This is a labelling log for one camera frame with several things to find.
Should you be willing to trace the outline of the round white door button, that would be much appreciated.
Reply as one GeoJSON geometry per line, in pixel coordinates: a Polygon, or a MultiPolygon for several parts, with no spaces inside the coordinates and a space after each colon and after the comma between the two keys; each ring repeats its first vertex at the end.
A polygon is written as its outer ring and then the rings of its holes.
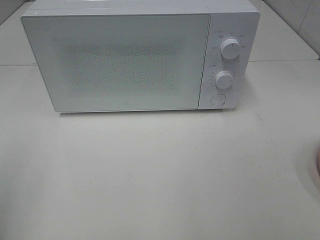
{"type": "Polygon", "coordinates": [[[214,106],[218,106],[218,107],[221,107],[223,106],[225,103],[226,103],[226,96],[224,94],[221,94],[221,93],[218,93],[218,94],[215,94],[211,99],[210,99],[210,102],[212,105],[214,106]]]}

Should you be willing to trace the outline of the white microwave knob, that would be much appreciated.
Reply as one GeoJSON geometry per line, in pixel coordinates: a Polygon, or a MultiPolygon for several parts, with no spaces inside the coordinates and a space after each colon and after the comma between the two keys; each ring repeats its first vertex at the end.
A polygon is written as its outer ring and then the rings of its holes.
{"type": "Polygon", "coordinates": [[[228,89],[232,86],[233,79],[233,74],[230,71],[220,71],[214,76],[215,86],[218,89],[228,89]]]}
{"type": "Polygon", "coordinates": [[[220,42],[219,48],[224,59],[232,60],[240,55],[241,42],[237,37],[229,36],[220,42]]]}

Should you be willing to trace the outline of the pink plate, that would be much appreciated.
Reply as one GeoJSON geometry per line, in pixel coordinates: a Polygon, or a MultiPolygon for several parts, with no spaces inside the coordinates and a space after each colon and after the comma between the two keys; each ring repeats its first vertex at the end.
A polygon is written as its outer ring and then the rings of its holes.
{"type": "Polygon", "coordinates": [[[318,150],[318,153],[316,155],[316,169],[318,175],[320,176],[320,150],[318,150]]]}

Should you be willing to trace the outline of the white microwave oven body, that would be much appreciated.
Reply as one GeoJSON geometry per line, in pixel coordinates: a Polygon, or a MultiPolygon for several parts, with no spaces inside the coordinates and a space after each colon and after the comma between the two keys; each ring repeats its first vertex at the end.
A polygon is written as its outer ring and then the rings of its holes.
{"type": "Polygon", "coordinates": [[[21,22],[22,17],[198,14],[209,15],[198,106],[175,110],[233,109],[239,99],[261,16],[248,0],[37,0],[21,16],[21,22]],[[220,43],[230,36],[240,40],[241,49],[237,58],[227,60],[221,55],[220,43]],[[216,88],[215,75],[220,71],[232,73],[231,87],[216,88]],[[215,94],[226,96],[223,106],[211,104],[215,94]]]}

